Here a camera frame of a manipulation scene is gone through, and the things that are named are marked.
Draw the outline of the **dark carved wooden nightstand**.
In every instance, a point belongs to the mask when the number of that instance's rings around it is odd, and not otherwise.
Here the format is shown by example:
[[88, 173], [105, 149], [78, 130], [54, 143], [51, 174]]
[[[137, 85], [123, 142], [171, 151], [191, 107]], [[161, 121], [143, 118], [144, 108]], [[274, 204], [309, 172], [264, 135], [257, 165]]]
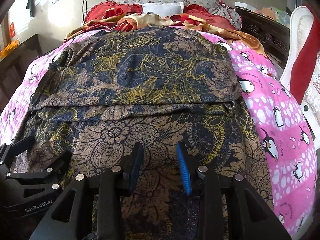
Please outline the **dark carved wooden nightstand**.
[[242, 31], [256, 37], [268, 55], [284, 69], [289, 57], [290, 30], [265, 16], [241, 7], [235, 7], [242, 19]]

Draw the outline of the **pink penguin fleece blanket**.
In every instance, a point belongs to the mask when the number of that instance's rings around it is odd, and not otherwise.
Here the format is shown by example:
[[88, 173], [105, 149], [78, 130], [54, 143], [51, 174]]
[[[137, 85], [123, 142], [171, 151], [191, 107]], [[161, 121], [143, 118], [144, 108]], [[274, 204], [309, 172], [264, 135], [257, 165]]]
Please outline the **pink penguin fleece blanket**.
[[[54, 51], [52, 59], [45, 63], [35, 61], [30, 65], [26, 74], [32, 81], [30, 102], [49, 65], [70, 44], [98, 32], [91, 31], [69, 42]], [[240, 41], [229, 44], [219, 36], [195, 32], [226, 48], [231, 56], [242, 97], [265, 152], [272, 187], [273, 204], [270, 207], [288, 233], [294, 235], [313, 208], [317, 180], [316, 152], [303, 113], [295, 98], [276, 80], [274, 67], [267, 58]], [[26, 113], [17, 117], [18, 130]]]

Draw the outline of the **dark floral patterned garment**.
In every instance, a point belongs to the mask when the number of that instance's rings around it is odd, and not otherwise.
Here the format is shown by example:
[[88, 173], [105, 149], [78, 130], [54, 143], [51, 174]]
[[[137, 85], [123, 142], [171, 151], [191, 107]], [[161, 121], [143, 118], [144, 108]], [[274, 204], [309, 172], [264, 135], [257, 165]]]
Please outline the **dark floral patterned garment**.
[[127, 239], [194, 239], [199, 199], [183, 192], [176, 145], [220, 175], [242, 174], [272, 206], [254, 121], [226, 48], [179, 28], [100, 31], [70, 44], [31, 96], [16, 134], [35, 137], [16, 172], [72, 152], [64, 184], [101, 174], [144, 148], [137, 187], [122, 201]]

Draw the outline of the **red cushion right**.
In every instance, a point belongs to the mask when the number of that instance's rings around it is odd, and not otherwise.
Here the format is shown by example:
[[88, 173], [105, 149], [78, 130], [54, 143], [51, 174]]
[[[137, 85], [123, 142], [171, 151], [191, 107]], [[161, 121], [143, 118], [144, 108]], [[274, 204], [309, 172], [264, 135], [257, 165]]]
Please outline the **red cushion right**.
[[235, 27], [231, 24], [231, 22], [227, 18], [219, 15], [213, 15], [206, 8], [198, 4], [191, 4], [191, 5], [185, 6], [183, 9], [183, 12], [185, 14], [189, 14], [197, 18], [201, 18], [205, 20], [208, 24], [213, 25], [215, 27], [235, 30]]

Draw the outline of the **white upholstered chair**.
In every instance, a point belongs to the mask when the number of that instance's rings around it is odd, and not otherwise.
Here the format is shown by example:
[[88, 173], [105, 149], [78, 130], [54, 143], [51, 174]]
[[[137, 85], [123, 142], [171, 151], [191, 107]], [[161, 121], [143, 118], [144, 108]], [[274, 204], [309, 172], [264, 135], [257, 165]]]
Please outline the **white upholstered chair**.
[[297, 100], [318, 150], [319, 20], [308, 5], [297, 7], [291, 14], [289, 56], [280, 83]]

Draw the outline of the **red cloth on chair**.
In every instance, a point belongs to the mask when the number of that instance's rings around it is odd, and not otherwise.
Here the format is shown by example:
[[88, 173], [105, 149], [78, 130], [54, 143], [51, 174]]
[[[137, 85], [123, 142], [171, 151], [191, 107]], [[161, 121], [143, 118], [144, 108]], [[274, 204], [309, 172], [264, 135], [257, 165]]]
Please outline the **red cloth on chair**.
[[313, 15], [313, 17], [310, 33], [291, 72], [290, 93], [299, 104], [302, 103], [305, 91], [311, 81], [319, 52], [319, 19], [317, 16]]

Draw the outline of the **orange basket on desk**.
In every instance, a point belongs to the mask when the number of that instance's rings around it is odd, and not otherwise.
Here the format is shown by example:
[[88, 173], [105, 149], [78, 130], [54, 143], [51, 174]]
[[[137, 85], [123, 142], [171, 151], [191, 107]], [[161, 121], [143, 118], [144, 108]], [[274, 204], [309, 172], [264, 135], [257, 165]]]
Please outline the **orange basket on desk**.
[[0, 58], [3, 60], [6, 58], [11, 52], [13, 52], [18, 46], [20, 45], [20, 41], [15, 39], [14, 41], [10, 42], [5, 48], [1, 50]]

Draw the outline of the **red heart cushion left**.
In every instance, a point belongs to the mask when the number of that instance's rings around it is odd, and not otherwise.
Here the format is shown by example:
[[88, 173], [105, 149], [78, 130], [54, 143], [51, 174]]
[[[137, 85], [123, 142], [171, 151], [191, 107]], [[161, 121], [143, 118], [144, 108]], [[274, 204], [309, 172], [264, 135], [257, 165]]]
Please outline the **red heart cushion left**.
[[114, 1], [104, 1], [93, 6], [85, 16], [85, 23], [91, 20], [104, 20], [110, 17], [141, 14], [141, 4], [120, 4]]

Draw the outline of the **dark wooden desk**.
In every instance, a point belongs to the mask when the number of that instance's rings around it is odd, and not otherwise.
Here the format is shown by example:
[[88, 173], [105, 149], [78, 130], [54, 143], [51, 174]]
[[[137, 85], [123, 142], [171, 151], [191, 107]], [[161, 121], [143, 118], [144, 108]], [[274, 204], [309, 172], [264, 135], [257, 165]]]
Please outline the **dark wooden desk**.
[[22, 83], [29, 64], [42, 55], [39, 37], [34, 34], [1, 61], [1, 111]]

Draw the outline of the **red gold satin quilt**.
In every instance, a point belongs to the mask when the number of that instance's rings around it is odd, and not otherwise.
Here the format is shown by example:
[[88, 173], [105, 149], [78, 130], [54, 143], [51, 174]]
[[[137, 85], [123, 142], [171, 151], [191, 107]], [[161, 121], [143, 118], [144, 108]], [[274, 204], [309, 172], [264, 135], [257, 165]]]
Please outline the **red gold satin quilt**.
[[225, 39], [229, 44], [234, 41], [241, 41], [244, 45], [248, 46], [248, 48], [255, 50], [260, 55], [266, 56], [263, 45], [254, 36], [236, 29], [232, 30], [215, 27], [201, 18], [185, 13], [169, 17], [161, 17], [157, 14], [131, 14], [127, 16], [110, 17], [104, 20], [91, 20], [68, 33], [64, 38], [64, 42], [67, 42], [81, 33], [94, 29], [131, 31], [151, 25], [182, 26], [184, 29], [207, 32]]

